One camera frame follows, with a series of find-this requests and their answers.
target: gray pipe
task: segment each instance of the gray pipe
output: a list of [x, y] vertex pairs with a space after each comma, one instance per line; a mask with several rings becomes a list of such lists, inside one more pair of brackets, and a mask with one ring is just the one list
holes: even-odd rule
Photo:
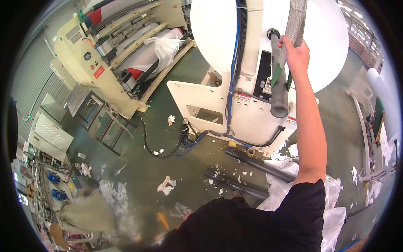
[[230, 180], [227, 177], [224, 177], [220, 174], [215, 174], [214, 171], [212, 170], [207, 170], [205, 171], [204, 175], [208, 178], [211, 178], [212, 180], [215, 180], [223, 185], [226, 185], [234, 190], [237, 190], [241, 193], [250, 195], [252, 197], [258, 198], [260, 200], [265, 200], [269, 197], [269, 193], [268, 192], [261, 192], [259, 190], [250, 188], [249, 186], [245, 186], [241, 183], [235, 182]]
[[267, 164], [263, 163], [263, 161], [261, 161], [261, 160], [257, 160], [256, 158], [248, 157], [242, 153], [237, 152], [236, 150], [234, 150], [232, 148], [227, 148], [227, 150], [225, 151], [225, 154], [232, 158], [238, 159], [239, 161], [241, 161], [247, 165], [255, 167], [256, 169], [261, 170], [267, 174], [273, 175], [276, 178], [281, 179], [287, 183], [293, 182], [295, 180], [295, 177], [293, 175], [280, 171], [279, 169], [277, 169], [271, 165], [267, 165]]
[[[275, 62], [278, 61], [280, 55], [280, 48], [278, 48], [278, 35], [276, 33], [271, 33], [270, 41], [272, 43], [272, 67], [274, 67]], [[287, 79], [285, 77], [284, 69], [281, 71], [276, 84], [272, 87], [272, 103], [270, 113], [274, 117], [284, 118], [288, 116], [288, 89], [287, 89]]]

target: orange object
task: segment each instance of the orange object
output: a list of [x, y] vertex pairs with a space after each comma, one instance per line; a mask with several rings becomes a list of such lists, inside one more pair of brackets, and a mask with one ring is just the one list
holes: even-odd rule
[[166, 219], [165, 219], [165, 217], [162, 215], [162, 213], [161, 213], [161, 212], [158, 212], [157, 215], [158, 215], [158, 218], [160, 218], [160, 220], [162, 221], [162, 223], [165, 225], [166, 229], [169, 229], [168, 223], [166, 222]]

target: corrugated metal wall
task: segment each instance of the corrugated metal wall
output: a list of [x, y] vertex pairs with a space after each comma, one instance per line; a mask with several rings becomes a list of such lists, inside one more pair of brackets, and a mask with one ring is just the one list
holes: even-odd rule
[[[18, 132], [25, 139], [28, 139], [33, 123], [32, 119], [35, 117], [46, 93], [50, 93], [62, 106], [70, 94], [70, 90], [55, 74], [50, 77], [44, 89], [40, 92], [46, 80], [52, 74], [52, 70], [50, 69], [50, 61], [52, 59], [53, 56], [46, 46], [43, 37], [39, 36], [23, 56], [14, 77], [12, 96], [17, 101]], [[34, 103], [35, 106], [31, 113], [32, 119], [24, 122], [23, 118], [27, 117]]]

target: cream machine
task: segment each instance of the cream machine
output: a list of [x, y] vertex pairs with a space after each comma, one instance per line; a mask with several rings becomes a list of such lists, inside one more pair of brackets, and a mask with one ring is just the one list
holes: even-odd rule
[[144, 41], [186, 34], [180, 0], [93, 0], [58, 30], [54, 51], [77, 83], [130, 119], [136, 110], [147, 110], [159, 82], [145, 81], [162, 71], [149, 71], [158, 57], [154, 44]]
[[[219, 15], [209, 15], [212, 6]], [[272, 84], [280, 35], [302, 30], [314, 92], [337, 77], [347, 57], [345, 20], [332, 0], [193, 0], [190, 16], [197, 47], [211, 67], [201, 83], [167, 82], [182, 116], [199, 136], [234, 141], [265, 156], [297, 129], [287, 64]]]

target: warning label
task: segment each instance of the warning label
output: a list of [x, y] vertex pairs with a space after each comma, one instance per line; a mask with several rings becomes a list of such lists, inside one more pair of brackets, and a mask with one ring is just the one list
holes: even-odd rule
[[285, 120], [286, 123], [289, 123], [291, 125], [296, 126], [297, 125], [297, 120], [295, 118], [292, 117], [287, 117], [287, 120]]
[[101, 76], [101, 74], [105, 71], [105, 68], [103, 66], [100, 66], [97, 71], [95, 71], [94, 76], [95, 79], [98, 79], [99, 76]]
[[235, 92], [235, 99], [241, 100], [243, 102], [250, 102], [251, 97], [246, 95], [246, 94], [240, 94], [238, 92]]

